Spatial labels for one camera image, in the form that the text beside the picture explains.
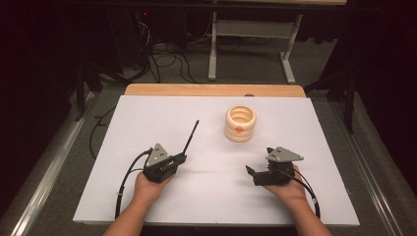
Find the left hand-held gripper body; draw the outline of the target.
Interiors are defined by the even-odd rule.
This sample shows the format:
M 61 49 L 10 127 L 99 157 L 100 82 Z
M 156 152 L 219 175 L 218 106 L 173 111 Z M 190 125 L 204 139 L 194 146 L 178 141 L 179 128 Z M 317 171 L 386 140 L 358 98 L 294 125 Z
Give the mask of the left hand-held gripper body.
M 143 173 L 149 181 L 162 183 L 174 175 L 180 164 L 180 155 L 169 155 L 161 144 L 156 144 L 145 161 Z

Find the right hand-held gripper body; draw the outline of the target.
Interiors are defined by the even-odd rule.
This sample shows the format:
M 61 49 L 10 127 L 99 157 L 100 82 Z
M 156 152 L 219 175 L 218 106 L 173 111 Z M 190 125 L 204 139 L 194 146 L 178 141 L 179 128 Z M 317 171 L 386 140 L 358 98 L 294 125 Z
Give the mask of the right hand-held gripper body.
M 256 186 L 284 186 L 294 177 L 294 161 L 301 161 L 304 157 L 284 147 L 276 147 L 267 154 L 268 170 L 264 171 L 259 178 L 254 179 Z

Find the cream ringed pen holder cup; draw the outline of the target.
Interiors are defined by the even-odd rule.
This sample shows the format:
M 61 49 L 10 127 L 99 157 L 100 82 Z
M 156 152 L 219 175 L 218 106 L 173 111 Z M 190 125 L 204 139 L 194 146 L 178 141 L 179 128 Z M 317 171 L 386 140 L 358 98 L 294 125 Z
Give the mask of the cream ringed pen holder cup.
M 249 141 L 255 131 L 257 114 L 249 106 L 235 105 L 225 114 L 224 134 L 232 142 Z

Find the person's right hand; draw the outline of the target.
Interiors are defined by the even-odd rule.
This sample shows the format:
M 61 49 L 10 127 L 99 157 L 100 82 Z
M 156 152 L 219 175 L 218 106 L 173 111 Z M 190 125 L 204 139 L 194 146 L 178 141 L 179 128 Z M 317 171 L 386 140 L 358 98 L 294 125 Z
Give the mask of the person's right hand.
M 291 180 L 285 186 L 265 186 L 265 189 L 275 195 L 280 202 L 290 211 L 297 211 L 299 209 L 309 209 L 309 203 L 306 198 L 305 188 L 298 183 L 301 176 L 298 173 L 298 166 L 293 166 L 295 170 L 295 180 Z

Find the person's left hand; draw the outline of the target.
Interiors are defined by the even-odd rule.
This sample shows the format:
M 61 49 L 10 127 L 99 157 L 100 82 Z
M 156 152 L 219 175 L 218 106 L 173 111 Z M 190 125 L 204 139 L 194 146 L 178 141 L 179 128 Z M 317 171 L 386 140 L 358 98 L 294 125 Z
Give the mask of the person's left hand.
M 135 182 L 133 202 L 142 207 L 150 207 L 158 200 L 163 189 L 172 179 L 173 177 L 168 177 L 161 183 L 154 183 L 144 173 L 140 173 Z

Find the white table mat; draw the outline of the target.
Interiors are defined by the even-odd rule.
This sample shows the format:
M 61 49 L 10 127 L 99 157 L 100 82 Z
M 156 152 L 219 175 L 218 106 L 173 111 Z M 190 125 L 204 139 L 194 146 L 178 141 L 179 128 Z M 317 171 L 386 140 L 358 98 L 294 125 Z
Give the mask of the white table mat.
M 225 114 L 235 105 L 257 114 L 252 138 L 230 141 Z M 313 103 L 308 98 L 140 96 L 120 97 L 103 144 L 74 215 L 77 222 L 110 222 L 131 200 L 144 151 L 161 144 L 168 153 L 183 151 L 196 120 L 197 130 L 174 179 L 151 208 L 152 225 L 278 226 L 292 223 L 282 204 L 256 186 L 246 165 L 264 171 L 267 148 L 283 147 L 304 157 L 297 165 L 311 184 L 321 220 L 356 226 L 346 193 Z

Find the black metal stand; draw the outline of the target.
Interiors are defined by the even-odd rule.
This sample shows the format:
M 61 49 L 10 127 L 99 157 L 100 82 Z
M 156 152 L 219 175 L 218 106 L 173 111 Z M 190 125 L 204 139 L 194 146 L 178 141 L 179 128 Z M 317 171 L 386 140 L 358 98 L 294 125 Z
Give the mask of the black metal stand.
M 354 65 L 345 64 L 335 72 L 330 73 L 305 87 L 305 93 L 315 89 L 327 89 L 328 101 L 343 101 L 344 113 L 343 123 L 347 131 L 352 134 L 353 126 L 353 111 L 354 111 L 354 96 L 355 96 L 355 82 L 358 70 Z
M 88 87 L 92 92 L 102 91 L 98 67 L 95 63 L 87 60 L 80 62 L 76 69 L 76 101 L 78 107 L 76 122 L 79 122 L 86 112 L 85 87 Z

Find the dark computer case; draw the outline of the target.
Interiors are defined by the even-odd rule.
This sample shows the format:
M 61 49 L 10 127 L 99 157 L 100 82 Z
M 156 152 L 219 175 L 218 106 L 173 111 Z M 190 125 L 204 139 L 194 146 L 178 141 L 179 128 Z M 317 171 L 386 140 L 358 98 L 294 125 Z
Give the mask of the dark computer case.
M 108 10 L 107 17 L 122 69 L 138 71 L 147 61 L 148 53 L 140 46 L 138 22 L 134 10 Z

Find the aluminium floor rail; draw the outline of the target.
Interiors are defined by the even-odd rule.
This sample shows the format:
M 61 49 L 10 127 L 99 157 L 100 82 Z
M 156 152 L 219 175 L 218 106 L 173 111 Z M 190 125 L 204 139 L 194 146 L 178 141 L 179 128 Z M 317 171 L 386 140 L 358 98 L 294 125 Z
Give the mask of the aluminium floor rail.
M 382 221 L 388 236 L 403 236 L 403 232 L 392 213 L 392 210 L 388 204 L 387 198 L 383 193 L 377 179 L 372 172 L 370 165 L 368 164 L 363 151 L 359 147 L 359 143 L 353 133 L 350 133 L 347 126 L 344 123 L 344 115 L 342 109 L 337 102 L 331 102 L 331 110 L 336 116 L 337 122 L 343 130 L 350 148 L 354 153 L 354 160 L 359 170 L 360 176 L 367 188 L 373 205 L 378 212 L 379 218 Z
M 25 210 L 17 221 L 10 236 L 27 236 L 29 234 L 31 227 L 45 205 L 65 164 L 68 154 L 85 123 L 85 114 L 90 111 L 90 108 L 96 101 L 96 97 L 97 94 L 94 92 L 90 91 L 87 94 L 84 99 L 84 102 L 86 103 L 85 112 L 80 118 L 70 120 L 67 125 L 67 131 L 63 134 L 63 137 L 56 142 L 56 150 L 52 152 L 52 159 L 48 168 L 42 175 L 40 182 L 36 186 L 30 201 L 25 207 Z

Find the white metal desk frame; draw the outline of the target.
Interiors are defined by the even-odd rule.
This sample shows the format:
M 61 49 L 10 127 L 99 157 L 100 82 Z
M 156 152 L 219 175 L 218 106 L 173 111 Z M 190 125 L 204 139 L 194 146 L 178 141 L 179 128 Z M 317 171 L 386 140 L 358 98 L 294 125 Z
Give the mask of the white metal desk frame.
M 271 5 L 272 7 L 327 7 L 327 6 L 344 6 L 347 0 L 212 0 L 214 4 L 220 2 L 232 3 L 259 3 L 263 6 Z M 237 36 L 237 37 L 258 37 L 258 38 L 275 38 L 285 39 L 287 46 L 278 56 L 289 84 L 295 84 L 294 75 L 289 62 L 289 57 L 298 34 L 304 14 L 297 13 L 292 22 L 266 22 L 250 20 L 219 20 L 217 12 L 211 13 L 211 46 L 208 62 L 208 79 L 216 80 L 217 66 L 217 38 L 219 36 Z

